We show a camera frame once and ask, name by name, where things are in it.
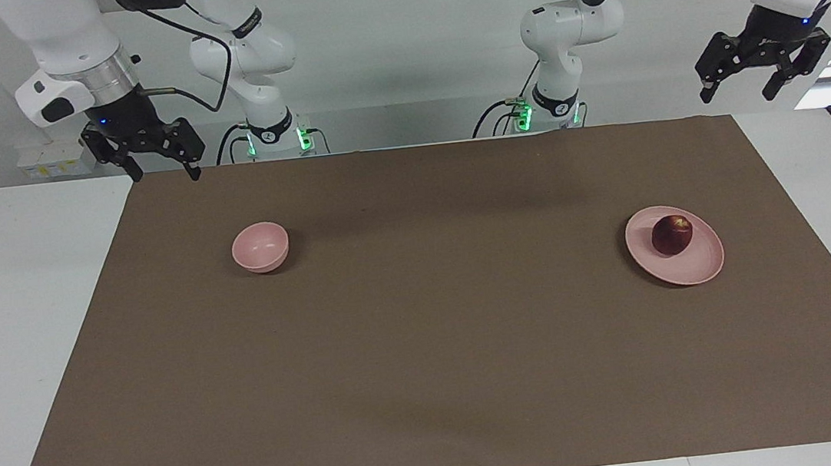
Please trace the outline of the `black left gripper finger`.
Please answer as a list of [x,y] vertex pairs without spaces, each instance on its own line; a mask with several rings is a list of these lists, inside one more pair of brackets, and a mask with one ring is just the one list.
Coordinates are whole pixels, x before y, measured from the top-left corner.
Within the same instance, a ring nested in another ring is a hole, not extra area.
[[709,104],[725,78],[748,68],[753,53],[753,39],[743,34],[731,37],[725,32],[715,33],[703,54],[695,63],[695,72],[701,82],[700,99]]
[[824,52],[828,48],[830,37],[824,28],[811,31],[802,41],[776,43],[767,45],[767,55],[776,71],[767,80],[761,94],[765,101],[775,100],[782,87],[797,76],[804,76],[815,71]]

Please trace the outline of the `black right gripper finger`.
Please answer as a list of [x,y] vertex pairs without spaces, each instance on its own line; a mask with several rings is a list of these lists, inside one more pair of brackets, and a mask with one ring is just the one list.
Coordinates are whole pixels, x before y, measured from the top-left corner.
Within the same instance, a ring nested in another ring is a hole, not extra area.
[[98,164],[119,167],[132,179],[132,182],[138,183],[142,180],[144,171],[131,156],[127,141],[105,135],[96,125],[87,125],[82,128],[81,141]]
[[185,117],[179,117],[170,123],[162,124],[158,130],[158,137],[157,154],[168,160],[177,161],[192,181],[198,181],[202,171],[199,163],[206,145],[192,123]]

